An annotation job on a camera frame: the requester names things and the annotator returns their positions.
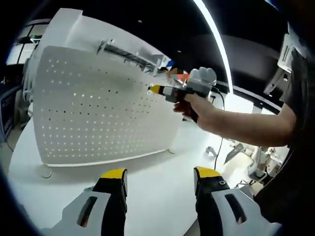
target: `white table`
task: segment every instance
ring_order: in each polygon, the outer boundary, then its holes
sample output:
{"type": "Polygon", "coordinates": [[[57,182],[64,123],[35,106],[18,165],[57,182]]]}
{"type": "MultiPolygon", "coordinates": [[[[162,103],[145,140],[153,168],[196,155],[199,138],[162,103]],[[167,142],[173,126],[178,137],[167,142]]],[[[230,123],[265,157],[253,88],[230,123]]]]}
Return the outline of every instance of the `white table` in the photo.
{"type": "MultiPolygon", "coordinates": [[[[41,168],[33,120],[22,132],[9,167],[8,179],[17,200],[24,205],[33,223],[40,229],[54,226],[62,210],[98,177],[115,168],[127,168],[128,212],[126,236],[182,236],[197,218],[193,168],[212,168],[214,158],[204,151],[209,145],[218,151],[221,138],[206,133],[192,122],[182,122],[169,152],[133,160],[87,167],[53,168],[50,178],[38,174],[41,168]]],[[[223,142],[218,159],[218,171],[231,151],[223,142]]],[[[230,186],[244,178],[246,166],[238,174],[228,175],[230,186]]]]}

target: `ceiling light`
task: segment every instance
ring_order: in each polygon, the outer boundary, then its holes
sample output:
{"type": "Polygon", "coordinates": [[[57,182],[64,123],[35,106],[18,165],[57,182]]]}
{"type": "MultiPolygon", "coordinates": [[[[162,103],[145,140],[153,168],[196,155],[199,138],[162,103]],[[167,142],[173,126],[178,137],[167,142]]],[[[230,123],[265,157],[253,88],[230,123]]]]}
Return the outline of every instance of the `ceiling light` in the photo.
{"type": "Polygon", "coordinates": [[[214,20],[212,19],[212,16],[210,15],[209,10],[206,8],[205,4],[203,3],[202,0],[193,0],[194,3],[197,5],[197,7],[199,8],[201,14],[203,15],[203,17],[205,18],[206,22],[208,23],[214,37],[215,40],[217,42],[218,48],[220,50],[221,53],[221,57],[223,60],[223,64],[225,67],[225,72],[226,72],[226,76],[227,76],[227,82],[228,82],[228,87],[229,87],[229,92],[231,94],[233,94],[233,84],[232,84],[232,75],[231,75],[231,71],[230,71],[230,66],[228,64],[228,59],[227,59],[227,55],[226,55],[226,51],[220,36],[220,33],[218,31],[218,28],[214,22],[214,20]]]}

